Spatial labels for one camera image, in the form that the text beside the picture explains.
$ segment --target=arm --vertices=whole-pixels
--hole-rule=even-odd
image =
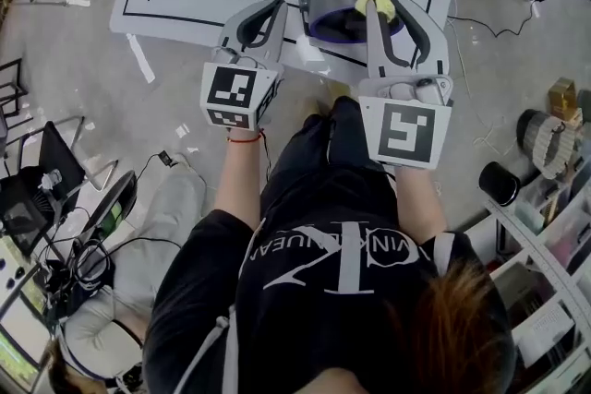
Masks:
[[[258,133],[233,128],[230,138],[249,140],[257,137]],[[213,208],[234,215],[253,231],[260,223],[259,174],[259,141],[229,141]]]
[[[396,168],[398,219],[403,232],[424,244],[445,232],[447,221],[428,170]]]

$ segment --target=cardboard box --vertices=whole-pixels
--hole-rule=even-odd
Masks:
[[[548,91],[550,113],[561,120],[571,120],[576,114],[574,81],[560,78]]]

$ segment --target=concrete floor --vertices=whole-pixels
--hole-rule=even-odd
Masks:
[[[91,169],[119,159],[116,175],[130,169],[138,173],[152,153],[180,150],[211,188],[208,208],[225,147],[225,133],[206,124],[198,105],[201,65],[209,51],[193,44],[138,38],[156,77],[148,83],[127,37],[109,31],[113,1],[91,0],[88,8],[13,7],[0,31],[0,62],[24,58],[24,79],[30,88],[24,102],[35,117],[32,126],[71,114],[87,116],[77,154]],[[516,30],[529,15],[529,4],[452,0],[450,14],[456,11],[457,16],[487,22],[496,31]],[[445,30],[455,104],[435,179],[452,228],[482,210],[484,196],[477,189],[477,178],[485,164],[499,161],[515,173],[527,171],[526,159],[516,145],[512,147],[519,114],[526,108],[545,109],[548,88],[559,77],[573,78],[578,88],[591,89],[591,3],[548,0],[536,4],[534,14],[519,37],[503,34],[494,39],[477,24],[454,22],[471,97],[453,30],[449,26]],[[325,89],[312,76],[291,73],[287,79],[266,126],[273,162],[298,128],[304,95],[322,96]],[[176,131],[179,127],[185,130],[182,137]],[[478,140],[488,133],[488,142],[498,152]],[[30,156],[35,155],[34,147],[28,147]],[[152,160],[139,182],[130,225],[140,225],[165,172],[157,159]],[[79,204],[93,210],[100,198],[87,186]],[[86,217],[75,212],[71,220],[64,231],[73,231]]]

